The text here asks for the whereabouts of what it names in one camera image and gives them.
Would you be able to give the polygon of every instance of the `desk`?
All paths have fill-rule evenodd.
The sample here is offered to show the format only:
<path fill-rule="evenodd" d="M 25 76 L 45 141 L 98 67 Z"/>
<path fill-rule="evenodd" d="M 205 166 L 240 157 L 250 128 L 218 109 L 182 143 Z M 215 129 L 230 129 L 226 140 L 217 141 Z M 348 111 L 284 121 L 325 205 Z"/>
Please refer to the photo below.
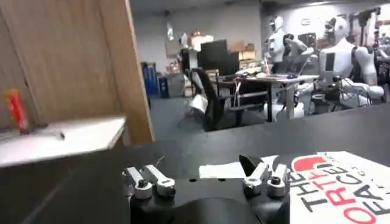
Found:
<path fill-rule="evenodd" d="M 247 80 L 253 82 L 269 83 L 268 86 L 268 122 L 272 121 L 272 84 L 283 84 L 286 89 L 286 110 L 287 118 L 294 118 L 294 88 L 293 85 L 302 81 L 311 81 L 318 79 L 318 75 L 300 75 L 296 79 L 287 79 L 287 75 L 267 75 L 264 77 L 248 77 L 240 78 L 238 80 Z"/>
<path fill-rule="evenodd" d="M 158 160 L 158 168 L 171 178 L 196 177 L 200 165 L 234 162 L 238 160 L 239 154 L 270 156 L 345 150 L 390 166 L 389 114 L 390 104 L 383 104 L 286 122 L 204 133 L 155 142 L 144 147 L 103 150 L 89 154 L 86 155 L 89 162 L 47 202 L 31 223 L 128 224 L 130 214 L 122 194 L 121 170 L 129 166 L 155 164 Z M 2 180 L 6 179 L 6 175 L 28 175 L 31 166 L 27 167 L 29 169 L 10 168 L 13 169 L 9 169 L 3 176 L 0 172 Z M 29 183 L 29 189 L 33 189 L 35 185 L 36 183 Z M 8 192 L 4 192 L 4 188 L 4 184 L 0 185 L 0 196 L 19 193 L 16 187 Z M 23 189 L 20 190 L 23 197 L 8 197 L 12 199 L 10 201 L 2 201 L 3 198 L 0 197 L 0 205 L 4 205 L 3 208 L 6 209 L 20 210 L 26 200 L 31 198 L 25 197 L 26 191 L 22 191 Z M 8 217 L 0 216 L 1 221 L 8 221 L 1 223 L 20 223 L 17 221 L 26 215 L 20 213 L 22 218 L 14 215 L 11 219 L 11 214 L 15 213 L 17 212 L 6 213 Z"/>
<path fill-rule="evenodd" d="M 124 131 L 126 119 L 107 117 L 59 122 L 31 135 L 0 138 L 0 167 L 110 149 Z M 45 133 L 65 135 L 64 140 Z"/>

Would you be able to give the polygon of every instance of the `red object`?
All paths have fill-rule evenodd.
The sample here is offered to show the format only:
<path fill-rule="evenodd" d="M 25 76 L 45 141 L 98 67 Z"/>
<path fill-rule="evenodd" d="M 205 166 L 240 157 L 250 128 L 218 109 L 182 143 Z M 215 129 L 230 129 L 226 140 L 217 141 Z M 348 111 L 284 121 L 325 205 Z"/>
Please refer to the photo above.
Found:
<path fill-rule="evenodd" d="M 23 107 L 22 99 L 18 91 L 10 91 L 7 93 L 10 112 L 18 124 L 19 131 L 27 132 L 29 121 L 27 119 L 26 110 Z"/>

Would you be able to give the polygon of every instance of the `storage box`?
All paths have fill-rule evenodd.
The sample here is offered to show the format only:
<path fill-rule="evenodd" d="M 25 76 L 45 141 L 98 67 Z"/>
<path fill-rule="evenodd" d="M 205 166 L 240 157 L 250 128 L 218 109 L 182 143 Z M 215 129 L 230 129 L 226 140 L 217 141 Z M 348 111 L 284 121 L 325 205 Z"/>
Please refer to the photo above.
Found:
<path fill-rule="evenodd" d="M 227 48 L 231 52 L 245 51 L 245 42 L 244 41 L 234 42 L 234 43 L 228 44 Z"/>
<path fill-rule="evenodd" d="M 240 60 L 256 59 L 256 51 L 242 51 L 239 53 Z"/>

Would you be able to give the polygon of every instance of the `black table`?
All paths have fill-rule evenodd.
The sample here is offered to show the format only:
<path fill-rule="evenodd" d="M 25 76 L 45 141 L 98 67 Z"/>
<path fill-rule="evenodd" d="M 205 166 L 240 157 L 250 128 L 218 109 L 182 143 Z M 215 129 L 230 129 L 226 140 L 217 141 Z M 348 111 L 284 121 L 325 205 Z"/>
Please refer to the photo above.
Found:
<path fill-rule="evenodd" d="M 0 170 L 0 222 L 21 223 L 30 213 L 28 207 L 41 201 L 39 195 L 68 176 L 47 205 L 36 209 L 40 212 L 31 223 L 129 223 L 121 169 L 155 164 L 160 158 L 158 168 L 172 178 L 195 177 L 199 165 L 237 161 L 239 154 L 345 150 L 390 166 L 389 117 L 386 104 Z M 59 167 L 73 171 L 68 174 Z"/>

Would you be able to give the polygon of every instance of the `black monitor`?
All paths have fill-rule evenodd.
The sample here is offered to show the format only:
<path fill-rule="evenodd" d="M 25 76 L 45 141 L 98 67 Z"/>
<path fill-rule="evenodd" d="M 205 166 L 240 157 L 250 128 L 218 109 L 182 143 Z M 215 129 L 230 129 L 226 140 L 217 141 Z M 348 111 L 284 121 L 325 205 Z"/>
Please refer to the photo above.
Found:
<path fill-rule="evenodd" d="M 238 52 L 229 53 L 226 40 L 203 43 L 198 53 L 198 66 L 204 70 L 218 69 L 219 75 L 232 75 L 239 69 Z"/>
<path fill-rule="evenodd" d="M 226 40 L 203 43 L 198 57 L 198 65 L 204 70 L 219 69 L 227 55 Z"/>

